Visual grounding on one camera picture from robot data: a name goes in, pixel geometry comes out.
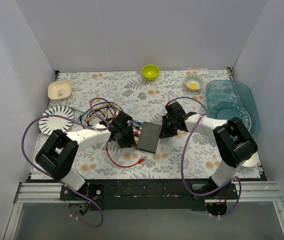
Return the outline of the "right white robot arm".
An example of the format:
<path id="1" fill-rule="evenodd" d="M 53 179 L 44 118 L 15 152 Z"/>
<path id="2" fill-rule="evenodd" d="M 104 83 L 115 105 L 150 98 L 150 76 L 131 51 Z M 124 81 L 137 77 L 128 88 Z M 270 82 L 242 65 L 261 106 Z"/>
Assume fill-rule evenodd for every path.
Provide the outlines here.
<path id="1" fill-rule="evenodd" d="M 186 113 L 176 101 L 169 101 L 165 109 L 166 115 L 162 117 L 159 137 L 171 138 L 176 136 L 178 131 L 189 133 L 180 163 L 181 179 L 186 190 L 197 197 L 210 195 L 214 199 L 221 198 L 227 192 L 226 186 L 236 179 L 237 170 L 258 151 L 254 138 L 238 117 L 219 120 L 207 117 L 205 113 Z M 197 190 L 191 190 L 184 178 L 184 158 L 193 133 L 213 138 L 221 157 L 217 169 L 209 177 L 207 184 Z"/>

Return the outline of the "dark grey network switch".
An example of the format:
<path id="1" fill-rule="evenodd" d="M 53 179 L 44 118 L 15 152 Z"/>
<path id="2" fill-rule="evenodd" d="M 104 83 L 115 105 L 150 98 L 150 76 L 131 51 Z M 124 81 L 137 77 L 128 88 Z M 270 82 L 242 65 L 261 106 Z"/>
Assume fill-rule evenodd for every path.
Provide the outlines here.
<path id="1" fill-rule="evenodd" d="M 144 122 L 141 127 L 136 149 L 155 154 L 160 138 L 162 126 L 151 122 Z"/>

